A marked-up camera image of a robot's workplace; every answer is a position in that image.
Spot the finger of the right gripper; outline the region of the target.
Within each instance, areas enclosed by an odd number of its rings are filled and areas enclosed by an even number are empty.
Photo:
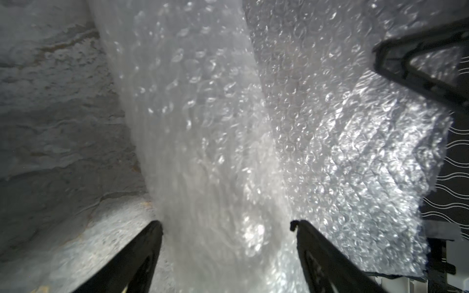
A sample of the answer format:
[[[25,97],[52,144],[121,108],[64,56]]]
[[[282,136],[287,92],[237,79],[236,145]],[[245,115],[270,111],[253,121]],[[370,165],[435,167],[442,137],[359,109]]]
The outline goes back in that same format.
[[[456,82],[439,78],[437,59],[460,48],[456,57]],[[384,40],[373,48],[377,74],[427,99],[469,114],[469,20],[464,18],[425,31]]]

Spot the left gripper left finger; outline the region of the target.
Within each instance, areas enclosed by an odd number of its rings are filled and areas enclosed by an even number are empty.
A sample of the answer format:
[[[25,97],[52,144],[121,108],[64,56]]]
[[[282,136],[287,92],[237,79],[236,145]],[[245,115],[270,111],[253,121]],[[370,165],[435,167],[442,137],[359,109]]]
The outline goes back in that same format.
[[[76,293],[147,293],[162,245],[161,222],[150,222]]]

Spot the clear bubble wrap roll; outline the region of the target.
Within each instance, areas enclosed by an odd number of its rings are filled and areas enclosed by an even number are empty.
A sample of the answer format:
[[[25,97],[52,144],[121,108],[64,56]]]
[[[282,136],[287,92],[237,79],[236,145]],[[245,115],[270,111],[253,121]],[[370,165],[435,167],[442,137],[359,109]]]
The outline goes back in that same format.
[[[179,293],[304,293],[305,219],[365,272],[421,276],[448,109],[382,40],[467,1],[90,1]]]

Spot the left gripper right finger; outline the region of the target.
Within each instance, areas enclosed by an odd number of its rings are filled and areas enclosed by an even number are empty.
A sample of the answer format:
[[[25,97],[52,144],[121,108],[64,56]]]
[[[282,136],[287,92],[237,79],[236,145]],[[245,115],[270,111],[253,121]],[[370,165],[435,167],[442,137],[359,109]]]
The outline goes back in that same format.
[[[297,250],[305,281],[311,293],[384,293],[311,223],[294,220]]]

